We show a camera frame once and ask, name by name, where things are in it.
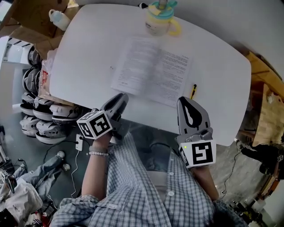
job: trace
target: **checkered shirt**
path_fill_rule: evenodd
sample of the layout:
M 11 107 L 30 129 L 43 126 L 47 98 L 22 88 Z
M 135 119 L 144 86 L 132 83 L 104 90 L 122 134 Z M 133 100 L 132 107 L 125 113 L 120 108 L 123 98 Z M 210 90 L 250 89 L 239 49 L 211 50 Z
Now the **checkered shirt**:
M 76 226 L 84 220 L 89 227 L 203 227 L 217 209 L 227 212 L 235 226 L 247 226 L 224 203 L 210 200 L 176 154 L 170 154 L 163 204 L 130 133 L 110 153 L 106 198 L 99 201 L 88 195 L 63 199 L 51 227 Z

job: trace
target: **pencil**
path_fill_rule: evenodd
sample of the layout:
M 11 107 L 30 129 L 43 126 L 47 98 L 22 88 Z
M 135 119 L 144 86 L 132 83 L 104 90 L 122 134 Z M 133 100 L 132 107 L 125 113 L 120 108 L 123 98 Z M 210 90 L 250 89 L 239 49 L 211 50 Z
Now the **pencil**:
M 196 84 L 194 84 L 194 86 L 193 86 L 193 88 L 192 88 L 192 92 L 191 92 L 190 99 L 193 99 L 194 94 L 195 94 L 195 91 L 196 91 L 196 87 L 197 87 L 197 85 L 196 85 Z

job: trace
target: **concrete floor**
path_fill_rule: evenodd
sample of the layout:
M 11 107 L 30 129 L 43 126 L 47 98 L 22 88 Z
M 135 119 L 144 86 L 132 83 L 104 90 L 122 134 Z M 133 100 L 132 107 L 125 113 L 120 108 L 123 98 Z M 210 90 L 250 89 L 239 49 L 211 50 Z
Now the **concrete floor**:
M 22 114 L 14 114 L 10 119 L 5 122 L 0 122 L 4 125 L 6 130 L 6 149 L 5 153 L 15 163 L 18 158 L 22 158 L 27 162 L 28 170 L 35 170 L 37 166 L 43 163 L 43 158 L 46 150 L 50 145 L 45 145 L 39 142 L 35 138 L 25 136 L 21 132 L 21 126 L 19 124 L 22 119 Z M 67 141 L 75 141 L 76 133 L 79 132 L 78 128 L 75 128 Z M 175 134 L 169 132 L 163 132 L 169 145 L 177 150 L 178 146 L 174 141 Z M 73 143 L 62 143 L 52 148 L 46 160 L 55 155 L 59 150 L 63 150 L 66 153 L 66 162 L 71 165 L 71 170 L 61 174 L 50 191 L 50 195 L 53 198 L 56 205 L 59 205 L 63 198 L 70 197 L 74 192 L 73 183 L 71 180 L 71 173 L 76 169 L 75 156 L 77 150 Z M 78 171 L 74 173 L 74 181 L 77 191 L 81 188 L 84 173 L 87 167 L 89 156 L 88 145 L 85 142 L 83 151 L 79 153 L 77 158 Z M 230 147 L 217 146 L 217 162 L 210 166 L 210 170 L 219 192 L 224 190 L 224 181 L 230 175 L 234 164 L 234 156 L 237 154 L 235 143 Z M 263 174 L 258 171 L 260 163 L 256 160 L 250 159 L 242 154 L 236 157 L 236 165 L 234 172 L 230 179 L 227 181 L 227 194 L 223 198 L 224 201 L 241 201 L 249 198 L 255 194 L 261 187 L 261 182 L 264 178 Z

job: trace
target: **bracelet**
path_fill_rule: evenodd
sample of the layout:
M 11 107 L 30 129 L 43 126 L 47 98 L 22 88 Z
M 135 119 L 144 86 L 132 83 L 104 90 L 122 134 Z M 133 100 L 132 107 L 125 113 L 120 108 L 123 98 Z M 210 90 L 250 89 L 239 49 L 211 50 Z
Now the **bracelet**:
M 90 155 L 109 156 L 108 153 L 102 153 L 102 152 L 96 152 L 96 151 L 89 152 L 89 154 L 90 154 Z

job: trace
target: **white cable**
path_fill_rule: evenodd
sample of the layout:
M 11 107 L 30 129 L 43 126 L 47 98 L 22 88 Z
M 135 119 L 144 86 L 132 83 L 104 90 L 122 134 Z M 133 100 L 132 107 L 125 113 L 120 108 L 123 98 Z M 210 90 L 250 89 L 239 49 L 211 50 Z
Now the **white cable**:
M 51 196 L 48 194 L 47 197 L 53 202 L 53 206 L 55 207 L 56 210 L 59 210 L 56 206 L 55 206 L 55 203 L 53 201 L 53 199 L 51 198 Z
M 75 173 L 75 172 L 78 170 L 77 157 L 78 157 L 78 155 L 79 155 L 79 152 L 80 152 L 80 151 L 78 151 L 78 153 L 77 153 L 77 155 L 76 155 L 76 158 L 75 158 L 76 169 L 71 173 L 71 177 L 72 177 L 72 181 L 73 181 L 73 187 L 74 187 L 74 189 L 75 189 L 75 192 L 73 192 L 73 193 L 71 194 L 71 197 L 72 197 L 72 198 L 73 198 L 73 195 L 77 192 L 77 191 L 76 191 L 76 188 L 75 188 L 75 182 L 74 182 L 74 178 L 73 178 L 73 173 Z

